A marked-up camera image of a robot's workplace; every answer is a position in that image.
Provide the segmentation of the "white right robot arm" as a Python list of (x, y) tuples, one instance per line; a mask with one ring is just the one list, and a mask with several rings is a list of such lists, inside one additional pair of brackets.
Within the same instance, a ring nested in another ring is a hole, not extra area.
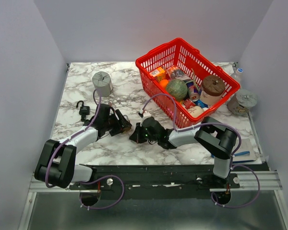
[(211, 182), (221, 188), (228, 183), (236, 141), (241, 145), (238, 131), (212, 117), (206, 117), (202, 123), (182, 129), (164, 128), (152, 116), (136, 124), (135, 131), (129, 137), (136, 143), (155, 142), (169, 150), (182, 145), (199, 143), (214, 156), (214, 168)]

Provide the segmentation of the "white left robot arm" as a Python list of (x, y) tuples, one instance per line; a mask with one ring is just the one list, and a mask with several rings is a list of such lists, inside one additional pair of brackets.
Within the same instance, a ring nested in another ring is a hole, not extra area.
[(88, 145), (100, 140), (106, 132), (111, 136), (130, 130), (129, 120), (120, 110), (108, 104), (100, 104), (90, 120), (79, 131), (61, 140), (45, 142), (39, 157), (34, 178), (47, 187), (66, 188), (70, 183), (80, 182), (86, 189), (96, 186), (97, 178), (92, 166), (76, 164), (76, 155)]

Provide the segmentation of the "black padlock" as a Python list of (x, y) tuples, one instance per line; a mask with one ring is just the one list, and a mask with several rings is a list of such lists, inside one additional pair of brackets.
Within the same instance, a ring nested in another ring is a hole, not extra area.
[(90, 115), (90, 107), (87, 105), (84, 105), (84, 101), (78, 101), (76, 104), (76, 108), (79, 107), (79, 104), (81, 104), (80, 110), (79, 110), (79, 115), (81, 115), (81, 116)]

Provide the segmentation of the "brass padlock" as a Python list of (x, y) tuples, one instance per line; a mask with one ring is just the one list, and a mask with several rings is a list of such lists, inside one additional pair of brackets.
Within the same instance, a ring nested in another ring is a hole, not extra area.
[(122, 132), (127, 132), (131, 129), (132, 124), (129, 121), (129, 118), (127, 115), (123, 115), (122, 118)]

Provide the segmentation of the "black headed key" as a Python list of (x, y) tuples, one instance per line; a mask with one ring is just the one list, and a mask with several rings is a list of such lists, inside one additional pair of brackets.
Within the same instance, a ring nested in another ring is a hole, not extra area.
[(81, 115), (81, 121), (85, 122), (86, 121), (86, 115)]

